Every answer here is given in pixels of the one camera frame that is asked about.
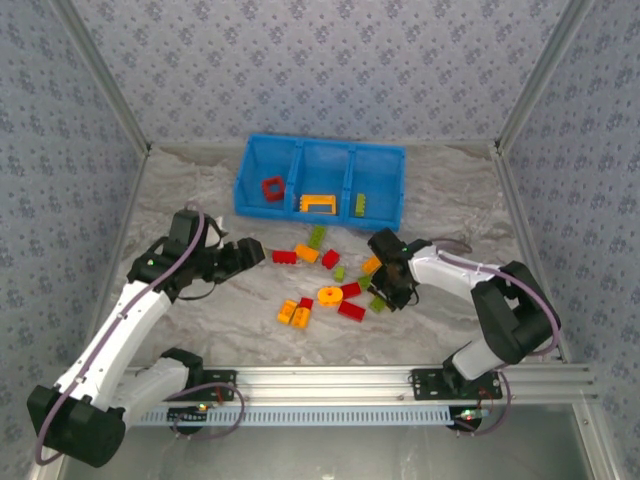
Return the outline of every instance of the wallpaper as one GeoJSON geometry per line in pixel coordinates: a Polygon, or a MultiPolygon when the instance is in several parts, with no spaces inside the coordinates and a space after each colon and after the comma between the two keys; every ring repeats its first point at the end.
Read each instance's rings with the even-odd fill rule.
{"type": "Polygon", "coordinates": [[[566,0],[76,0],[152,142],[498,135],[566,0]]]}
{"type": "Polygon", "coordinates": [[[599,0],[510,153],[576,361],[640,478],[640,3],[599,0]]]}
{"type": "Polygon", "coordinates": [[[137,171],[46,0],[0,9],[0,478],[23,478],[26,399],[80,353],[137,171]]]}

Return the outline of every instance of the yellow lego brick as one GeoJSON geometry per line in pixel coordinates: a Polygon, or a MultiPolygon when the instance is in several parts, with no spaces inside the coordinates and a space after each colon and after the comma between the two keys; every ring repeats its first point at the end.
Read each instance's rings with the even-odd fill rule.
{"type": "Polygon", "coordinates": [[[336,214],[336,196],[335,195],[300,195],[300,211],[309,212],[312,205],[327,205],[331,208],[330,212],[314,212],[324,213],[327,215],[336,214]]]}
{"type": "Polygon", "coordinates": [[[296,313],[293,314],[291,326],[294,328],[307,328],[307,325],[309,325],[310,316],[311,310],[309,310],[308,308],[300,307],[296,309],[296,313]]]}
{"type": "Polygon", "coordinates": [[[280,313],[278,314],[278,321],[285,325],[289,325],[291,317],[293,317],[293,313],[296,311],[297,306],[298,304],[293,300],[285,300],[284,305],[282,305],[280,313]]]}

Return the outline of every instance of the lego brick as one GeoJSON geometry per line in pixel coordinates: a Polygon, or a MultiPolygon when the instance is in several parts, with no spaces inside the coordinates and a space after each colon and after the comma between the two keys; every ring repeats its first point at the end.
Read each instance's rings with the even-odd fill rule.
{"type": "Polygon", "coordinates": [[[311,298],[302,297],[300,299],[300,303],[298,304],[298,307],[308,308],[309,310],[311,310],[311,308],[313,307],[313,300],[311,298]]]}
{"type": "Polygon", "coordinates": [[[344,267],[336,268],[336,271],[333,272],[333,279],[338,283],[344,282],[344,267]]]}
{"type": "Polygon", "coordinates": [[[278,321],[285,325],[289,325],[291,317],[293,317],[293,313],[296,311],[297,306],[298,304],[293,300],[285,300],[284,305],[282,305],[280,313],[278,314],[278,321]]]}
{"type": "Polygon", "coordinates": [[[300,211],[309,213],[312,206],[328,206],[329,211],[314,211],[313,213],[335,215],[336,214],[336,196],[335,195],[300,195],[300,211]]]}
{"type": "Polygon", "coordinates": [[[361,322],[366,310],[349,302],[342,302],[338,307],[338,313],[356,322],[361,322]]]}
{"type": "Polygon", "coordinates": [[[369,275],[364,275],[363,277],[360,277],[358,279],[358,285],[360,285],[360,288],[362,289],[362,291],[366,290],[367,288],[369,288],[369,285],[371,285],[371,277],[369,275]]]}
{"type": "Polygon", "coordinates": [[[374,297],[374,299],[369,304],[369,308],[376,313],[382,313],[382,311],[386,308],[387,304],[384,299],[380,297],[374,297]]]}
{"type": "Polygon", "coordinates": [[[322,265],[324,265],[328,270],[335,267],[339,261],[340,254],[333,249],[329,250],[322,256],[322,265]]]}
{"type": "Polygon", "coordinates": [[[291,326],[294,328],[307,328],[309,325],[309,317],[311,316],[311,310],[308,308],[296,309],[296,313],[293,314],[293,320],[291,320],[291,326]]]}
{"type": "Polygon", "coordinates": [[[313,232],[311,232],[311,238],[309,239],[309,243],[307,245],[309,245],[314,250],[320,250],[326,233],[327,227],[316,225],[315,227],[313,227],[313,232]]]}
{"type": "Polygon", "coordinates": [[[344,299],[357,297],[362,293],[362,289],[358,282],[348,283],[340,287],[340,289],[342,290],[342,298],[344,299]]]}
{"type": "Polygon", "coordinates": [[[378,257],[373,255],[369,260],[362,264],[362,271],[367,275],[373,275],[373,273],[382,266],[378,257]]]}
{"type": "Polygon", "coordinates": [[[364,193],[359,193],[356,196],[356,217],[364,217],[365,203],[366,203],[366,197],[364,193]]]}
{"type": "Polygon", "coordinates": [[[278,202],[284,200],[284,182],[282,177],[277,175],[275,177],[267,178],[262,181],[262,193],[267,202],[278,202]]]}
{"type": "Polygon", "coordinates": [[[335,307],[342,301],[342,290],[339,287],[325,287],[318,291],[318,303],[323,307],[335,307]]]}
{"type": "Polygon", "coordinates": [[[284,250],[274,250],[271,252],[271,260],[273,263],[290,263],[294,264],[298,260],[296,252],[285,252],[284,250]]]}
{"type": "Polygon", "coordinates": [[[306,245],[302,245],[301,243],[296,245],[295,250],[301,259],[309,263],[315,263],[315,261],[318,259],[318,255],[320,255],[317,250],[309,248],[306,245]]]}

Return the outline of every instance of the metal corner post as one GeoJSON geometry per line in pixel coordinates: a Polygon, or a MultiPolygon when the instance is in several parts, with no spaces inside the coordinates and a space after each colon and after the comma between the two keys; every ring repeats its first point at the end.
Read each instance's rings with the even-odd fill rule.
{"type": "Polygon", "coordinates": [[[595,0],[569,0],[498,136],[508,153],[595,0]]]}
{"type": "Polygon", "coordinates": [[[131,140],[138,158],[144,158],[149,152],[149,144],[76,7],[71,0],[49,0],[49,3],[60,18],[98,88],[106,97],[127,137],[131,140]]]}

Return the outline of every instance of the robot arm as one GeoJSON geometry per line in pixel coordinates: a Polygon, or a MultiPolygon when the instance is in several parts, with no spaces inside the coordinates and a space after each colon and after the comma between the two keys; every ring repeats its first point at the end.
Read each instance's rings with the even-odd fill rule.
{"type": "MultiPolygon", "coordinates": [[[[549,305],[522,263],[511,262],[503,267],[479,264],[439,252],[425,240],[407,245],[389,229],[373,235],[369,246],[382,263],[371,281],[373,291],[392,310],[404,308],[420,284],[439,287],[475,306],[482,336],[443,364],[444,379],[456,394],[476,388],[475,380],[501,365],[519,363],[553,334],[550,319],[541,306],[502,278],[524,283],[549,305]],[[517,305],[512,308],[508,301],[513,300],[517,305]]],[[[558,316],[551,311],[559,327],[558,316]]]]}
{"type": "Polygon", "coordinates": [[[163,353],[135,379],[119,382],[144,338],[182,289],[194,279],[222,283],[264,259],[258,241],[244,238],[237,244],[223,245],[226,232],[221,219],[205,215],[204,220],[206,229],[186,260],[122,317],[123,307],[160,279],[196,241],[198,212],[177,212],[169,235],[133,262],[127,275],[129,283],[87,349],[53,388],[39,385],[33,390],[27,407],[36,432],[40,432],[56,402],[66,395],[49,425],[44,446],[94,467],[102,466],[117,451],[127,428],[142,414],[170,395],[202,383],[202,358],[179,349],[163,353]]]}

